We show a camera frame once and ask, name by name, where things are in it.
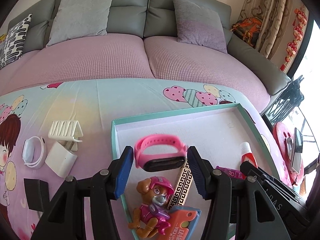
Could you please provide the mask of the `white power adapter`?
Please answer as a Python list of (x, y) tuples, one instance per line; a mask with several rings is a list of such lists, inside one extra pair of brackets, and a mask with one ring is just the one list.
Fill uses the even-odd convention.
[(56, 141), (47, 154), (45, 163), (56, 175), (61, 178), (66, 178), (77, 157), (76, 154), (67, 150), (63, 145)]

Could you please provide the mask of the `tablet on stool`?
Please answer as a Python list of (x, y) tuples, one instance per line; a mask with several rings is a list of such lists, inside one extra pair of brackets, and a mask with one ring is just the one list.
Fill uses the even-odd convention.
[(295, 128), (292, 147), (291, 147), (291, 155), (290, 155), (291, 170), (293, 172), (296, 172), (296, 173), (300, 172), (300, 167), (302, 164), (302, 153), (303, 153), (303, 135), (300, 132), (300, 130)]

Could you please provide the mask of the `patterned beige curtain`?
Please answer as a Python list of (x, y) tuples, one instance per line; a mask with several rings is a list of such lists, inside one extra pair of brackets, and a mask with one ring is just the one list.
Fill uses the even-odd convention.
[(289, 23), (293, 0), (245, 0), (239, 20), (257, 17), (262, 21), (255, 49), (272, 59)]

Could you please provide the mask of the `pink smart watch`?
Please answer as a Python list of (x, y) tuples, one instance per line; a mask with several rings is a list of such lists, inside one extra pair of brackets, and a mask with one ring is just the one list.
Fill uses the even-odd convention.
[[(148, 148), (156, 146), (169, 146), (174, 152), (145, 153)], [(134, 146), (135, 166), (146, 172), (180, 168), (187, 159), (187, 149), (187, 145), (175, 135), (147, 135), (139, 139)]]

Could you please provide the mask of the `red round stool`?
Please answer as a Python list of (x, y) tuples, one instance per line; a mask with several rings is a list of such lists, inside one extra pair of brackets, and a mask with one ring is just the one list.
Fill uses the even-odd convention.
[(301, 161), (299, 173), (297, 173), (296, 171), (292, 171), (291, 161), (287, 151), (287, 139), (290, 138), (291, 140), (293, 140), (294, 130), (287, 129), (287, 127), (282, 122), (277, 122), (272, 129), (272, 134), (283, 158), (285, 184), (287, 184), (288, 186), (300, 186), (304, 178), (303, 161)]

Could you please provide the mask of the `orange decorative ornament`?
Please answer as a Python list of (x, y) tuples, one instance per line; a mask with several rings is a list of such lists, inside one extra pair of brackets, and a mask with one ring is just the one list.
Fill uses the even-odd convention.
[(249, 17), (233, 24), (230, 31), (245, 43), (255, 48), (260, 35), (262, 23), (262, 20), (257, 17)]

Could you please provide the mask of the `gold patterned lighter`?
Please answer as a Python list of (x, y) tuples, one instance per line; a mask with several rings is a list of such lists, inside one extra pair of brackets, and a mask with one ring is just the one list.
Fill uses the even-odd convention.
[(187, 200), (191, 185), (193, 182), (193, 175), (186, 160), (180, 169), (180, 173), (175, 186), (175, 192), (168, 202), (167, 209), (170, 210), (175, 205), (183, 206)]

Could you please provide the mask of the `red white glue bottle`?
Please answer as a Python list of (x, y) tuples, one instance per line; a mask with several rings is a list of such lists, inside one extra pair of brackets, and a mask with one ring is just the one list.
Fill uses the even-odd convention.
[(240, 153), (241, 153), (241, 163), (248, 161), (254, 167), (258, 168), (257, 161), (254, 154), (252, 153), (251, 146), (249, 142), (242, 142), (240, 144)]

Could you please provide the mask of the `white smart band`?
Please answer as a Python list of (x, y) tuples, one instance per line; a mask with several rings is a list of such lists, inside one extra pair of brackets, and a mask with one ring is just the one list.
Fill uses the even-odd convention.
[(39, 169), (47, 157), (47, 147), (43, 137), (33, 136), (24, 141), (22, 160), (28, 168)]

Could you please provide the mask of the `pink brown puppy figure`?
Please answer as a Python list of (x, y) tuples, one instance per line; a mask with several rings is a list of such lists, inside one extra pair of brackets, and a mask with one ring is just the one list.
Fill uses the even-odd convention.
[(141, 195), (142, 203), (134, 209), (129, 229), (135, 230), (140, 238), (152, 238), (158, 233), (165, 235), (165, 230), (171, 227), (166, 208), (174, 194), (171, 182), (154, 176), (141, 180), (136, 190)]

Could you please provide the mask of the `grey sofa with pink cover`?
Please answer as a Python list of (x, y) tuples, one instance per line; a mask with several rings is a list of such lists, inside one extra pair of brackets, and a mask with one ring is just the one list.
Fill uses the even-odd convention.
[(226, 27), (231, 7), (217, 0), (191, 0), (219, 13), (227, 53), (177, 41), (172, 0), (113, 0), (107, 35), (81, 37), (47, 47), (61, 0), (40, 0), (9, 22), (32, 14), (20, 59), (2, 68), (1, 94), (66, 81), (162, 79), (199, 82), (206, 93), (233, 102), (219, 86), (248, 97), (263, 111), (290, 78)]

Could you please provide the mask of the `cartoon couple printed blanket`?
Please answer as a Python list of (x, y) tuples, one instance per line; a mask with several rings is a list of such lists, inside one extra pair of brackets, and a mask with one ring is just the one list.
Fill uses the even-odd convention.
[(11, 106), (23, 97), (20, 116), (21, 129), (10, 161), (16, 166), (16, 187), (8, 192), (8, 217), (12, 229), (20, 239), (30, 239), (39, 222), (36, 211), (28, 209), (24, 178), (40, 179), (49, 185), (54, 195), (63, 179), (47, 165), (38, 170), (28, 168), (22, 160), (25, 140), (40, 135), (46, 138), (55, 120), (78, 120), (84, 133), (77, 151), (71, 175), (77, 179), (91, 177), (107, 168), (113, 159), (111, 146), (112, 121), (130, 116), (174, 111), (168, 124), (160, 120), (146, 123), (144, 128), (129, 124), (120, 133), (120, 147), (133, 146), (149, 134), (168, 133), (182, 142), (195, 146), (202, 158), (213, 166), (236, 169), (240, 165), (240, 144), (249, 142), (258, 165), (268, 173), (275, 173), (280, 157), (278, 145), (264, 120), (248, 97), (229, 87), (219, 86), (223, 95), (230, 95), (248, 111), (262, 137), (258, 143), (236, 109), (208, 111), (205, 117), (182, 116), (189, 103), (174, 99), (175, 94), (206, 94), (202, 83), (157, 79), (99, 79), (64, 82), (58, 87), (33, 87), (1, 94), (1, 106)]

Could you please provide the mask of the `grey purple cushion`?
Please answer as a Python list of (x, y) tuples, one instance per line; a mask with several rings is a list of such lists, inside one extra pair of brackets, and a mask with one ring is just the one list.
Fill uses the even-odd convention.
[(188, 0), (172, 0), (177, 41), (227, 53), (222, 23), (217, 12)]

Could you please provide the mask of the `cream plastic hair claw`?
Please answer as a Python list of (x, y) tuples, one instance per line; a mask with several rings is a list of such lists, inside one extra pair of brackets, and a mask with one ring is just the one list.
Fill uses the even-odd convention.
[(48, 132), (48, 138), (61, 142), (69, 151), (76, 152), (78, 143), (84, 136), (78, 120), (53, 121)]

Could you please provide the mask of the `red hanging knot decoration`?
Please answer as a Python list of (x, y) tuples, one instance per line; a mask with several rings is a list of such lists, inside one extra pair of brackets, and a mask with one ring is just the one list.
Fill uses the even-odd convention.
[(284, 63), (281, 65), (280, 70), (287, 73), (293, 64), (295, 57), (297, 56), (299, 46), (304, 38), (306, 26), (308, 24), (308, 10), (305, 5), (300, 8), (296, 8), (294, 11), (295, 19), (292, 24), (292, 41), (286, 46), (286, 56)]

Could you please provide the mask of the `black white patterned cushion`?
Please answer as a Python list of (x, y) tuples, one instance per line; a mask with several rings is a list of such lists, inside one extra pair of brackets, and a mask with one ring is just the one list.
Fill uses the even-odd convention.
[(8, 31), (1, 49), (1, 69), (22, 56), (31, 18), (32, 14), (29, 14)]

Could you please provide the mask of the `black power adapter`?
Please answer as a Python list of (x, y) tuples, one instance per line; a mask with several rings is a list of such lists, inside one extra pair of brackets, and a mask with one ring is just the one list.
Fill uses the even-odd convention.
[(25, 196), (28, 208), (44, 212), (49, 205), (49, 187), (46, 181), (24, 178)]

